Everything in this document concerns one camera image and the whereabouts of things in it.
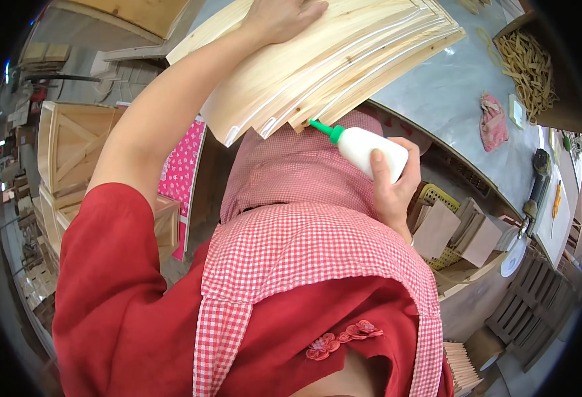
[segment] floral appliqué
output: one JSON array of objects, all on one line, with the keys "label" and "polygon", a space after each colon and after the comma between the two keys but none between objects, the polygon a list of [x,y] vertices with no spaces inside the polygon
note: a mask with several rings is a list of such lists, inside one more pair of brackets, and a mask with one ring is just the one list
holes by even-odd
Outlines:
[{"label": "floral appliqu\u00e9", "polygon": [[351,340],[363,340],[383,335],[384,332],[373,324],[362,320],[354,325],[346,327],[346,331],[340,333],[337,337],[332,332],[327,332],[315,342],[309,345],[306,351],[306,357],[311,360],[321,361],[326,359],[331,353],[339,348],[342,343]]}]

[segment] white glue bottle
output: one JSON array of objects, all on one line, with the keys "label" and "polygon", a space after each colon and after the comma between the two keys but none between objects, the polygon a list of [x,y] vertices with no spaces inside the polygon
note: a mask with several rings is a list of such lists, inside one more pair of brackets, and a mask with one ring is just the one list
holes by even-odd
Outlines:
[{"label": "white glue bottle", "polygon": [[343,158],[350,161],[369,178],[373,179],[370,167],[370,152],[373,149],[383,152],[390,169],[390,183],[394,184],[401,176],[403,167],[408,161],[408,150],[405,147],[362,128],[344,129],[339,125],[329,127],[315,120],[309,120],[309,123],[328,135],[328,140],[337,145]]}]

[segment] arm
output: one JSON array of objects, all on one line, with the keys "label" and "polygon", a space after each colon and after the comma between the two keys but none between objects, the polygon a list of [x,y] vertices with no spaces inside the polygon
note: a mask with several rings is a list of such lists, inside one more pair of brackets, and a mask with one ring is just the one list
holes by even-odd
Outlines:
[{"label": "arm", "polygon": [[303,2],[255,0],[240,28],[161,73],[112,130],[88,191],[119,182],[138,190],[154,210],[163,163],[216,85],[244,58],[298,35],[328,7],[321,2],[302,11]]},{"label": "arm", "polygon": [[406,244],[412,243],[412,235],[406,225],[408,203],[421,182],[421,165],[419,147],[406,138],[388,138],[408,150],[408,161],[401,177],[394,184],[390,183],[390,169],[384,154],[375,149],[370,153],[370,167],[373,173],[373,195],[375,209],[381,221],[397,232]]}]

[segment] green nozzle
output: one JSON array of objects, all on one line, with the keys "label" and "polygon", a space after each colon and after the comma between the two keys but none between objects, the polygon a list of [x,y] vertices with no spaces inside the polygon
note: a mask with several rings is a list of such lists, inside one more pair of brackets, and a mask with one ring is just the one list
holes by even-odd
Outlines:
[{"label": "green nozzle", "polygon": [[344,127],[339,125],[336,125],[335,127],[329,127],[315,120],[309,120],[309,124],[315,127],[318,131],[322,131],[328,135],[328,140],[330,140],[330,142],[334,145],[337,145],[337,142],[339,142],[339,137],[342,136],[342,132],[345,130]]}]

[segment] hand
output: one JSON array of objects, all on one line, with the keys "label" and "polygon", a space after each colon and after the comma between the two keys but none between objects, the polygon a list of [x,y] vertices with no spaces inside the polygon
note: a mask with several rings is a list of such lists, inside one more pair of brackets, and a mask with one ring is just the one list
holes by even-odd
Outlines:
[{"label": "hand", "polygon": [[306,29],[324,14],[326,1],[301,7],[304,0],[255,0],[241,27],[250,29],[263,46],[283,43]]},{"label": "hand", "polygon": [[390,183],[390,169],[379,149],[370,153],[370,167],[374,178],[373,195],[375,210],[381,221],[400,234],[406,244],[412,242],[412,236],[406,225],[408,203],[421,182],[421,165],[419,164],[419,147],[406,138],[388,138],[408,150],[401,177],[394,184]]}]

